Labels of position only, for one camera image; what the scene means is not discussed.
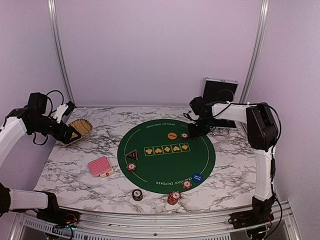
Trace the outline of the orange big blind button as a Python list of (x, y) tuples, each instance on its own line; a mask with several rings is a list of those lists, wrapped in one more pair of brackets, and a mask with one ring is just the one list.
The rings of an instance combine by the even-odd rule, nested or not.
[(175, 132), (170, 132), (167, 134), (168, 139), (175, 140), (177, 139), (178, 135)]

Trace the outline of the blue small blind button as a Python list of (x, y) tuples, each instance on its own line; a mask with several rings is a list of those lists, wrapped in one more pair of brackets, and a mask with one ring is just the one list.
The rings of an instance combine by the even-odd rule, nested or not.
[(204, 177), (202, 174), (200, 173), (194, 173), (192, 175), (192, 180), (195, 182), (195, 183), (201, 183), (203, 180), (204, 180)]

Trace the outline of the black triangular dealer button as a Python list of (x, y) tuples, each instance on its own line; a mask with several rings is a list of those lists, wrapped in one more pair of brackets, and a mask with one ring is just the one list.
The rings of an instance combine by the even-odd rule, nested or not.
[(127, 153), (127, 154), (125, 155), (125, 157), (128, 158), (128, 159), (131, 159), (131, 160), (138, 161), (139, 158), (138, 158), (138, 151), (137, 151), (137, 149), (134, 149), (134, 150), (132, 150), (131, 152)]

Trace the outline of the red poker chip stack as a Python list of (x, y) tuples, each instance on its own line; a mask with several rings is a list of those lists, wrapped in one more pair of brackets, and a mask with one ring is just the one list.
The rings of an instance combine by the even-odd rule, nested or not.
[(181, 193), (179, 191), (173, 191), (168, 195), (167, 202), (170, 205), (175, 205), (181, 199)]

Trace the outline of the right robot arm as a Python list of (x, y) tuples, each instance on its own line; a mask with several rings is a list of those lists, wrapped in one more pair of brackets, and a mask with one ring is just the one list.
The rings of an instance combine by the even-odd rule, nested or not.
[(196, 139), (207, 135), (214, 126), (214, 120), (240, 122), (246, 125), (247, 140), (252, 147), (256, 164), (256, 188), (252, 198), (252, 209), (237, 212), (233, 219), (249, 220), (258, 224), (271, 212), (276, 197), (273, 181), (276, 172), (274, 151), (280, 138), (280, 121), (275, 120), (276, 111), (265, 102), (234, 103), (216, 101), (206, 103), (199, 96), (189, 103), (198, 117), (188, 124), (189, 136)]

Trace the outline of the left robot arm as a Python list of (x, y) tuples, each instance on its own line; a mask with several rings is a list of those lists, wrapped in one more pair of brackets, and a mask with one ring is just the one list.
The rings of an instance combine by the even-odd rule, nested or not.
[[(9, 152), (24, 135), (40, 133), (48, 138), (68, 145), (82, 138), (81, 133), (71, 125), (66, 125), (62, 118), (68, 116), (75, 104), (71, 101), (62, 103), (56, 110), (46, 112), (52, 100), (48, 94), (33, 92), (27, 105), (13, 109), (0, 127), (0, 161), (4, 162)], [(0, 213), (36, 211), (38, 219), (54, 224), (69, 224), (77, 220), (78, 213), (59, 207), (54, 193), (47, 191), (17, 190), (0, 186)]]

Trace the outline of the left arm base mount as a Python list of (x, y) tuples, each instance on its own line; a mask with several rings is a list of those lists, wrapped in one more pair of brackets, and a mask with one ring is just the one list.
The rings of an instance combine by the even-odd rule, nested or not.
[(58, 226), (76, 226), (78, 224), (80, 213), (78, 211), (60, 209), (53, 210), (41, 209), (36, 214), (36, 218), (56, 224)]

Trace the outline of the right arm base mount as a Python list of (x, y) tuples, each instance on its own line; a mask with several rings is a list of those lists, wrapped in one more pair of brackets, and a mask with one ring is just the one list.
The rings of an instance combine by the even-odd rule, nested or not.
[(231, 224), (234, 229), (241, 229), (272, 222), (274, 219), (272, 212), (255, 214), (253, 210), (247, 210), (232, 213), (229, 216), (228, 223)]

